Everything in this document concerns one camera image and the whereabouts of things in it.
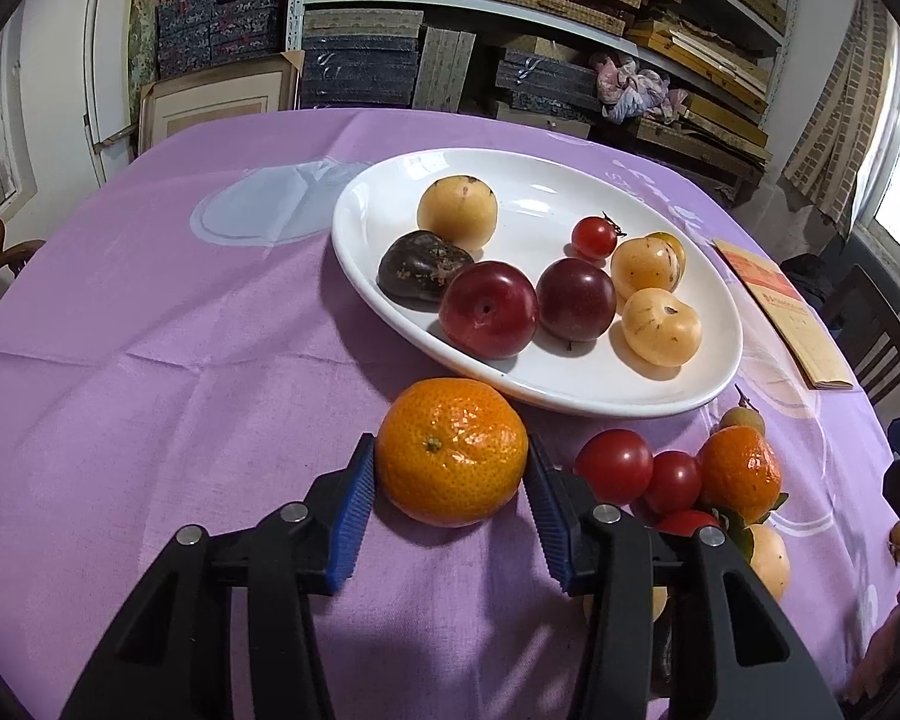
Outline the person's right hand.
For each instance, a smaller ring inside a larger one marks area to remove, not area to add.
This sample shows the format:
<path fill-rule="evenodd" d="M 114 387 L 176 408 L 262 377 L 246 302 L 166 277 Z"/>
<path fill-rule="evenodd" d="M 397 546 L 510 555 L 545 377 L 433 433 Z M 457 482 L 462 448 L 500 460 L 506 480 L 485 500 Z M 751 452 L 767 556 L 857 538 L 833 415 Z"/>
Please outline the person's right hand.
<path fill-rule="evenodd" d="M 898 640 L 900 626 L 900 590 L 898 603 L 893 611 L 888 614 L 888 619 L 873 634 L 870 644 L 866 647 L 862 661 L 857 665 L 852 676 L 848 680 L 845 699 L 850 704 L 857 704 L 864 695 L 873 699 L 881 688 L 883 678 L 893 665 L 894 649 Z"/>

